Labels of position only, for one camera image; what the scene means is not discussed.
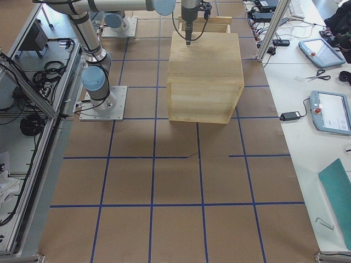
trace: white table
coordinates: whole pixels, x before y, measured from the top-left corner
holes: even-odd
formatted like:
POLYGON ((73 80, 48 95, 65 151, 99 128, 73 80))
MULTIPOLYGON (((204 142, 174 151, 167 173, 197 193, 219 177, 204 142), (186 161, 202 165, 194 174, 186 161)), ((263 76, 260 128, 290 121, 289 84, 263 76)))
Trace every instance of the white table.
MULTIPOLYGON (((301 3, 303 3, 306 15, 305 21, 321 23, 321 17, 312 1, 303 0, 301 3)), ((303 32, 303 30, 303 28, 296 28, 294 35, 300 33, 299 36, 309 36, 310 31, 303 32)), ((319 30, 321 27, 315 26, 311 38, 319 37, 319 30)), ((289 47, 278 47, 276 55, 270 58, 269 63, 264 68, 278 114, 297 110, 304 114, 302 101, 309 97, 313 90, 345 94, 351 105, 351 86, 348 82, 338 80, 340 71, 351 71, 350 64, 332 69, 326 68, 327 74, 331 75, 329 81, 315 79, 311 82, 301 82, 294 80, 296 76, 303 78, 313 76, 317 71, 317 67, 299 50, 298 42, 300 40, 292 38, 289 47)), ((268 57, 269 55, 265 56, 263 64, 267 62, 268 57)), ((337 158, 341 159, 346 171, 351 171, 351 156, 344 151, 347 145, 351 145, 351 138, 317 131, 309 112, 309 101, 306 102, 306 105, 308 106, 306 117, 295 122, 282 122, 282 128, 320 250, 348 251, 323 186, 318 179, 318 172, 337 158), (316 218, 322 218, 328 224, 335 225, 334 230, 315 222, 316 218)))

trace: keyboard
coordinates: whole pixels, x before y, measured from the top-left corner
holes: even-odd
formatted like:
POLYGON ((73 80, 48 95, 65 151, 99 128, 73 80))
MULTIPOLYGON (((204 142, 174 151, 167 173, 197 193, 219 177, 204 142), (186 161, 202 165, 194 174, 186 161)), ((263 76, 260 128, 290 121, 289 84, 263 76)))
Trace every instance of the keyboard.
POLYGON ((291 0, 289 4, 289 12, 292 19, 303 20, 305 14, 302 10, 300 0, 291 0))

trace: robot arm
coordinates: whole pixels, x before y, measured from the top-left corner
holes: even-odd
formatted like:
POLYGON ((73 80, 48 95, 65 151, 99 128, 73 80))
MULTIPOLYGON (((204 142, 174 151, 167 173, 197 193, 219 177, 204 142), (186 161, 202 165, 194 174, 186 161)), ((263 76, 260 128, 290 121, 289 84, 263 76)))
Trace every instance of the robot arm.
MULTIPOLYGON (((90 101, 96 111, 111 111, 116 105, 116 98, 110 90, 108 74, 111 58, 93 28, 89 13, 123 12, 126 10, 157 11, 160 15, 170 15, 176 6, 176 0, 32 0, 46 3, 52 9, 66 14, 73 31, 84 50, 88 67, 82 73, 82 83, 90 95, 90 101)), ((205 19, 210 15, 211 5, 203 0, 182 0, 182 18, 186 21, 186 44, 191 43, 193 21, 199 11, 205 11, 205 19)))
POLYGON ((89 18, 89 11, 114 12, 125 10, 157 11, 169 15, 176 6, 176 0, 49 0, 46 3, 54 10, 66 14, 88 62, 102 61, 106 51, 102 48, 89 18))

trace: screen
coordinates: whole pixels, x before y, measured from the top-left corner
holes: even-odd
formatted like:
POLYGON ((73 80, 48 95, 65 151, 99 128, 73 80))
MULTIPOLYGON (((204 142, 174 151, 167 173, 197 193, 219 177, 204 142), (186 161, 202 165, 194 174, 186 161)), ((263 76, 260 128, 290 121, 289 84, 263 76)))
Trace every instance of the screen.
POLYGON ((315 52, 316 57, 318 57, 324 64, 340 61, 340 58, 321 39, 306 41, 304 44, 309 50, 311 50, 311 52, 315 52))
POLYGON ((350 130, 344 98, 342 96, 319 93, 322 104, 323 127, 350 130))

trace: white cloth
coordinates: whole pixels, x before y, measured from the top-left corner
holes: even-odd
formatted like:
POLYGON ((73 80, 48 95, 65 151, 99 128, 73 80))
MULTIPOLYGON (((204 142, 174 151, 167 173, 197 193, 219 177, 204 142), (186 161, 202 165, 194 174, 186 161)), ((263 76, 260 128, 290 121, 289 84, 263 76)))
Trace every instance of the white cloth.
POLYGON ((0 173, 0 178, 7 178, 9 176, 9 171, 3 171, 0 173))
POLYGON ((0 206, 8 202, 20 191, 20 180, 15 178, 0 178, 0 206))

